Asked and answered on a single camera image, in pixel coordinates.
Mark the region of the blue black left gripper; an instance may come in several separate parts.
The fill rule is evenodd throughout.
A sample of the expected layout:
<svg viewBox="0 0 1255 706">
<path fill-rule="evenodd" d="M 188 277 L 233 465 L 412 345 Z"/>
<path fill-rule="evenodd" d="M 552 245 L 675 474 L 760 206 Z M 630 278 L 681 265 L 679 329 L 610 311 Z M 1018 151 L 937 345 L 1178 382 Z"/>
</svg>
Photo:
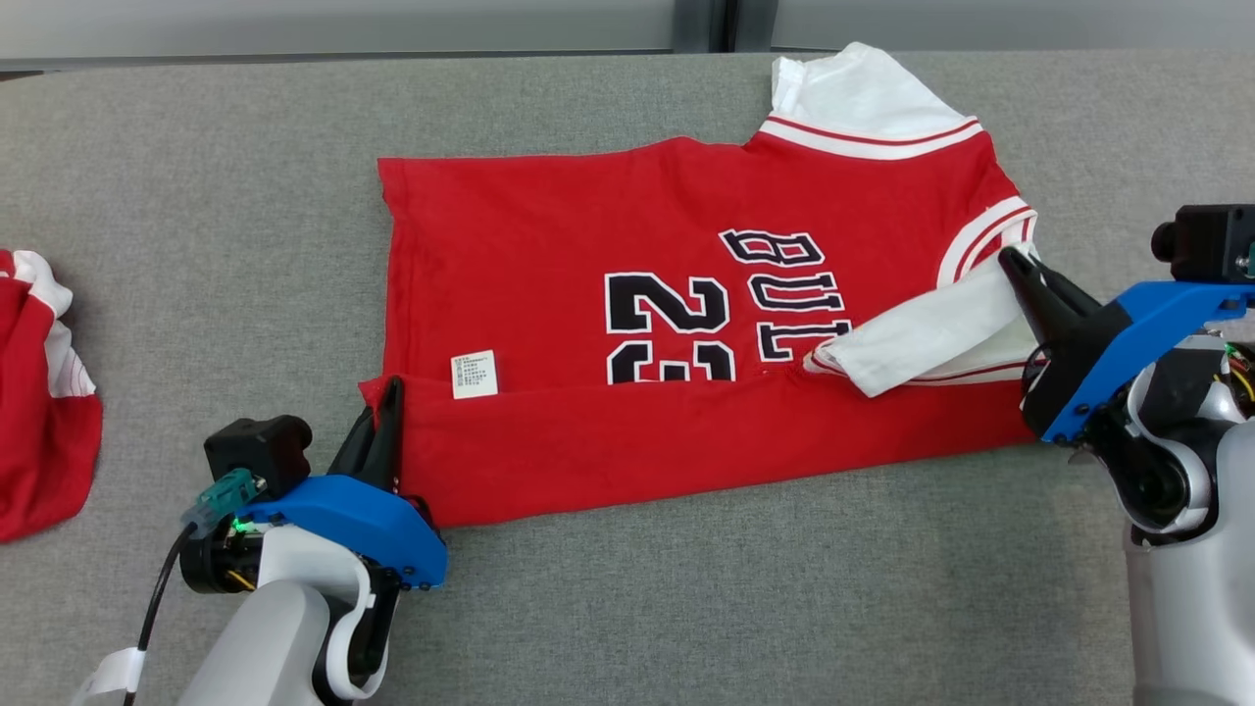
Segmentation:
<svg viewBox="0 0 1255 706">
<path fill-rule="evenodd" d="M 444 586 L 448 551 L 420 510 L 395 495 L 402 446 L 404 387 L 392 377 L 374 411 L 363 408 L 339 451 L 330 477 L 309 477 L 274 502 L 251 502 L 238 519 L 255 524 L 296 525 L 394 571 L 413 588 Z M 373 446 L 376 438 L 376 487 Z"/>
</svg>

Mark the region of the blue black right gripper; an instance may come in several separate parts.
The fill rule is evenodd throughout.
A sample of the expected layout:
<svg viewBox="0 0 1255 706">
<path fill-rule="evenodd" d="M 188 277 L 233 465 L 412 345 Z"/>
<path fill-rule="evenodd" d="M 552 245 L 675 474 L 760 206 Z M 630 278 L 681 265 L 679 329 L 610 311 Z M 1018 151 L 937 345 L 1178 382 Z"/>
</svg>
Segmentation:
<svg viewBox="0 0 1255 706">
<path fill-rule="evenodd" d="M 1047 365 L 1024 394 L 1027 426 L 1043 441 L 1076 441 L 1096 408 L 1143 367 L 1205 325 L 1242 319 L 1250 283 L 1140 282 L 1099 303 L 1076 282 L 1017 247 L 998 263 Z"/>
</svg>

